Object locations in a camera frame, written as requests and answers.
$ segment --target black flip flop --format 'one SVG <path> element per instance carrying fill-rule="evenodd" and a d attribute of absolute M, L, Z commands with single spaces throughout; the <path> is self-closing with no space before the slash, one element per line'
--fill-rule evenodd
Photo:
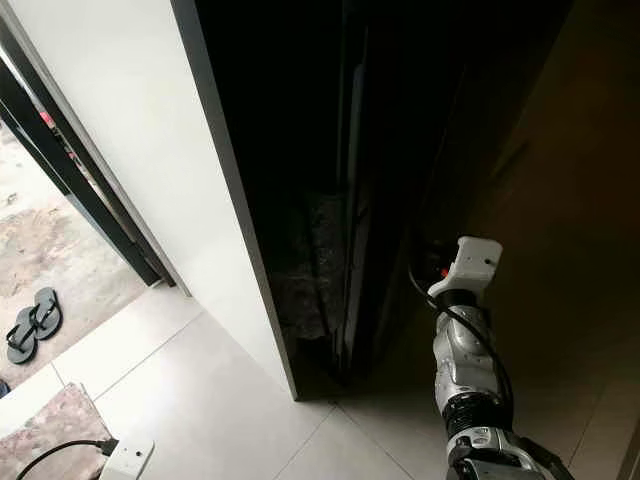
<path fill-rule="evenodd" d="M 5 397 L 9 394 L 11 388 L 7 385 L 7 382 L 4 380 L 0 380 L 0 398 Z"/>
<path fill-rule="evenodd" d="M 60 310 L 55 290 L 50 287 L 39 290 L 35 296 L 35 305 L 37 309 L 34 318 L 36 339 L 46 340 L 62 325 L 62 310 Z"/>
<path fill-rule="evenodd" d="M 33 326 L 35 318 L 35 308 L 27 307 L 20 310 L 16 325 L 9 333 L 7 333 L 7 357 L 10 362 L 17 365 L 28 362 L 36 354 L 38 342 L 34 332 L 36 327 Z"/>

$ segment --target power cord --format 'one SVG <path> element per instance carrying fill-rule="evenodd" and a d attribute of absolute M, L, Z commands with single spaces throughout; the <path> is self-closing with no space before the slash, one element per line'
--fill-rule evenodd
<path fill-rule="evenodd" d="M 469 330 L 476 340 L 482 345 L 482 347 L 487 351 L 491 359 L 493 360 L 494 368 L 496 369 L 496 374 L 498 376 L 500 382 L 500 392 L 504 398 L 505 406 L 507 408 L 509 426 L 513 424 L 513 416 L 514 416 L 514 399 L 513 399 L 513 387 L 511 385 L 511 379 L 507 374 L 507 369 L 504 367 L 502 360 L 498 356 L 497 352 L 491 346 L 491 343 L 482 335 L 482 333 L 466 318 L 464 318 L 459 313 L 454 312 L 449 307 L 441 305 L 438 301 L 431 295 L 429 295 L 417 282 L 415 277 L 413 276 L 413 271 L 411 270 L 411 266 L 409 266 L 409 280 L 413 287 L 418 291 L 422 297 L 427 301 L 427 304 L 433 308 L 438 314 L 446 313 L 450 317 L 454 318 L 460 324 Z"/>
<path fill-rule="evenodd" d="M 73 440 L 71 442 L 62 443 L 57 447 L 53 447 L 51 450 L 47 450 L 42 455 L 33 460 L 29 465 L 24 467 L 24 469 L 16 477 L 16 480 L 22 480 L 24 476 L 29 472 L 29 470 L 31 470 L 49 455 L 52 455 L 62 450 L 63 448 L 73 447 L 74 445 L 92 445 L 99 448 L 102 451 L 102 454 L 108 457 L 113 453 L 116 446 L 118 445 L 118 440 L 116 440 L 115 438 L 110 438 L 108 440 Z"/>

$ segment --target open door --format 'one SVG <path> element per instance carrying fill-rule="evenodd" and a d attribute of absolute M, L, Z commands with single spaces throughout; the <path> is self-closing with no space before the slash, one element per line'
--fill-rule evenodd
<path fill-rule="evenodd" d="M 170 274 L 0 20 L 0 117 L 63 195 L 147 284 Z"/>

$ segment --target white wall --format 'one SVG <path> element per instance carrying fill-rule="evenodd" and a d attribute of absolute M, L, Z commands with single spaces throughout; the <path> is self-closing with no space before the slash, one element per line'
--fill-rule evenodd
<path fill-rule="evenodd" d="M 193 296 L 289 388 L 169 0 L 9 3 Z"/>

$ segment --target door frame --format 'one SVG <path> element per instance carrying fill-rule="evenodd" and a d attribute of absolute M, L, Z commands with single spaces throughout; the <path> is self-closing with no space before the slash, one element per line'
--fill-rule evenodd
<path fill-rule="evenodd" d="M 88 217 L 94 228 L 122 255 L 147 285 L 163 279 L 169 286 L 174 286 L 176 282 L 172 274 L 76 135 L 2 17 L 0 44 L 67 144 L 95 180 L 109 208 L 75 163 L 69 160 L 66 151 L 40 118 L 39 112 L 13 73 L 4 62 L 0 62 L 0 96 L 4 100 L 0 105 L 0 111 L 3 117 L 7 117 L 7 126 L 63 195 Z"/>

